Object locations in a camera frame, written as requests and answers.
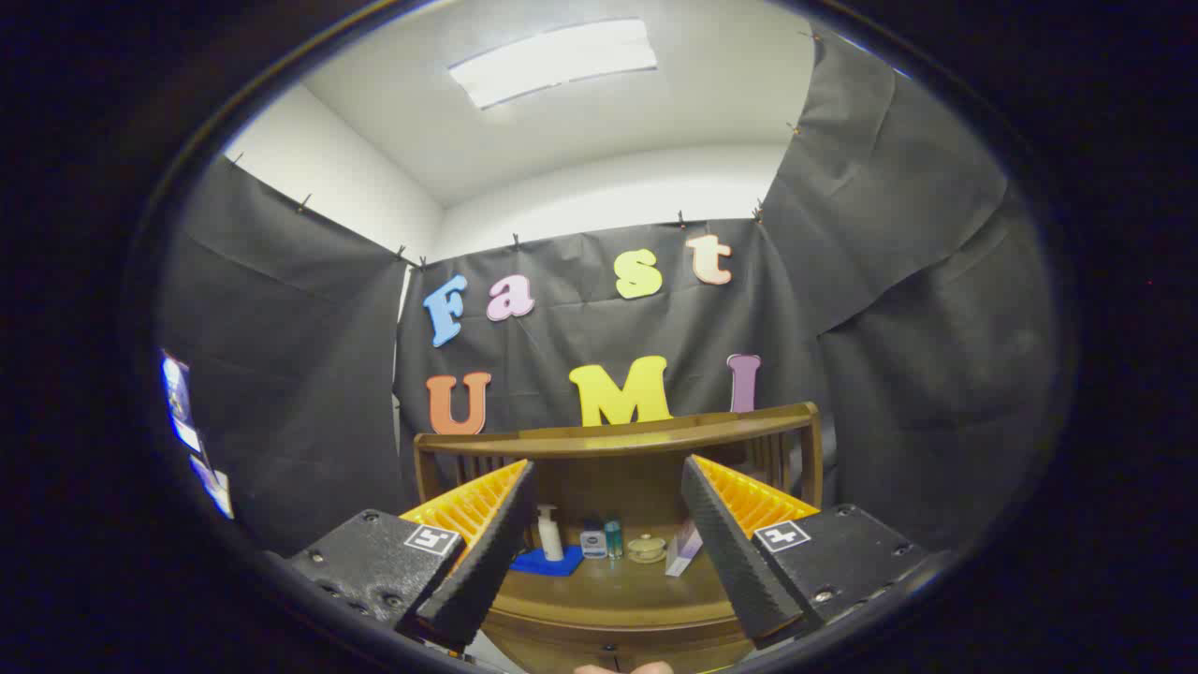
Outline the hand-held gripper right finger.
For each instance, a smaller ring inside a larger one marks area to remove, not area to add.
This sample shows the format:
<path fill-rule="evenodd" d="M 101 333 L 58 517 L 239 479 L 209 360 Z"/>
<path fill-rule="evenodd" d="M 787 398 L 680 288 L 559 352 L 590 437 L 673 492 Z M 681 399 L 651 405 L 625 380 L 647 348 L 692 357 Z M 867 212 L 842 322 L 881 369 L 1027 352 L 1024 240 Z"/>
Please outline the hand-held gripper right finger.
<path fill-rule="evenodd" d="M 698 455 L 680 494 L 744 634 L 764 649 L 885 597 L 927 558 L 863 508 L 813 508 Z"/>

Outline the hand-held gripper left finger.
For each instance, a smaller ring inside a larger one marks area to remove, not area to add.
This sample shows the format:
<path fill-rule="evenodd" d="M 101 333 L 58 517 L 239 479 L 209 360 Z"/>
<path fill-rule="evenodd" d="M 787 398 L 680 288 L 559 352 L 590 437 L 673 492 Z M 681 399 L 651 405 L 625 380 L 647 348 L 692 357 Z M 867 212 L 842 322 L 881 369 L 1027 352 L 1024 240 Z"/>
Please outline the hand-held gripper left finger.
<path fill-rule="evenodd" d="M 403 515 L 363 509 L 285 567 L 329 601 L 416 640 L 474 640 L 522 548 L 536 463 L 520 460 Z"/>

